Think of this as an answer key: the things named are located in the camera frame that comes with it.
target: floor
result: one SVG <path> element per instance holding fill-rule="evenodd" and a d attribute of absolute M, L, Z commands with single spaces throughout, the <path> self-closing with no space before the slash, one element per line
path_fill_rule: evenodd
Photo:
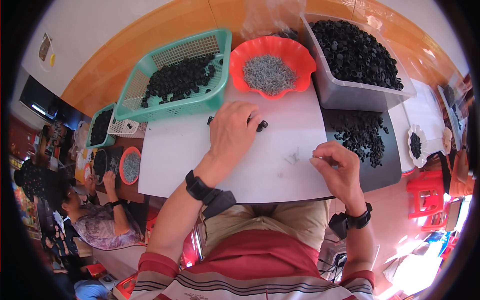
<path fill-rule="evenodd" d="M 380 245 L 373 266 L 375 273 L 375 295 L 388 290 L 392 284 L 386 280 L 382 271 L 397 257 L 411 253 L 418 247 L 423 238 L 420 227 L 425 219 L 408 219 L 409 194 L 406 191 L 407 182 L 418 176 L 418 171 L 404 177 L 399 183 L 389 187 L 365 193 L 365 201 L 372 204 L 371 224 L 376 243 Z M 330 205 L 330 217 L 334 213 L 345 211 L 338 199 L 333 199 Z M 336 240 L 330 229 L 325 238 Z M 143 246 L 132 246 L 113 251 L 94 250 L 94 256 L 105 268 L 119 279 L 125 279 L 137 270 L 140 255 L 145 251 Z"/>

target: white board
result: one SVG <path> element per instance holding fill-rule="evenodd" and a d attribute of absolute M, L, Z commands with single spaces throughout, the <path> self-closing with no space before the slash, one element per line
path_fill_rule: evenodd
<path fill-rule="evenodd" d="M 305 92 L 288 92 L 279 100 L 239 92 L 228 81 L 225 101 L 259 106 L 266 129 L 217 188 L 232 191 L 237 203 L 274 203 L 331 196 L 310 164 L 318 144 L 327 141 L 322 113 L 312 84 Z M 142 149 L 138 192 L 169 197 L 210 148 L 207 120 L 215 112 L 149 122 Z M 298 153 L 296 163 L 290 155 Z"/>

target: orange wall trim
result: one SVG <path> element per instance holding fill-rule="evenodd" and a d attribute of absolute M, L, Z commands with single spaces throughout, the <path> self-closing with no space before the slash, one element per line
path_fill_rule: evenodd
<path fill-rule="evenodd" d="M 453 62 L 428 34 L 375 0 L 307 0 L 306 12 L 377 28 L 409 76 L 429 84 L 434 91 L 437 84 L 447 83 L 454 73 L 461 78 Z M 270 17 L 267 11 L 264 13 L 265 18 Z M 136 20 L 103 45 L 77 72 L 61 98 L 91 117 L 118 100 L 130 71 L 146 53 L 213 28 L 232 31 L 234 49 L 244 41 L 240 35 L 244 19 L 243 0 L 174 0 Z M 302 31 L 300 20 L 298 26 Z"/>

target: black tray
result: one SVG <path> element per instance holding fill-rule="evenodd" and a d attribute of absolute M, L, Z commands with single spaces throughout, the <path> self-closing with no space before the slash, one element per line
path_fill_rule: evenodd
<path fill-rule="evenodd" d="M 337 132 L 331 128 L 331 123 L 335 126 L 342 127 L 338 116 L 344 115 L 347 118 L 353 119 L 351 116 L 358 113 L 358 110 L 339 110 L 339 109 L 324 109 L 321 108 L 324 118 L 325 130 L 328 141 L 337 141 L 334 134 Z M 363 192 L 369 192 L 377 189 L 387 187 L 389 185 L 398 183 L 402 177 L 402 167 L 400 165 L 400 155 L 398 154 L 398 146 L 396 144 L 395 132 L 393 130 L 392 120 L 388 111 L 386 112 L 365 112 L 371 114 L 373 117 L 382 117 L 384 119 L 383 125 L 388 128 L 389 134 L 385 131 L 379 130 L 378 133 L 382 136 L 385 145 L 384 157 L 382 158 L 382 166 L 373 168 L 370 166 L 370 159 L 365 159 L 365 162 L 360 161 L 360 186 Z"/>

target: plastic bag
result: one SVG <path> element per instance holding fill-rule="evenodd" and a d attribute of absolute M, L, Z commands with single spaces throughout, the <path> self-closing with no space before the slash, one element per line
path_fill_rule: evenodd
<path fill-rule="evenodd" d="M 260 36 L 288 37 L 298 41 L 300 13 L 306 0 L 245 0 L 245 21 L 240 31 L 245 40 Z"/>
<path fill-rule="evenodd" d="M 77 130 L 73 133 L 73 139 L 75 143 L 72 147 L 72 153 L 80 152 L 82 149 L 85 149 L 85 144 L 87 142 L 87 135 L 88 135 L 88 123 L 84 121 L 80 121 L 78 123 Z"/>

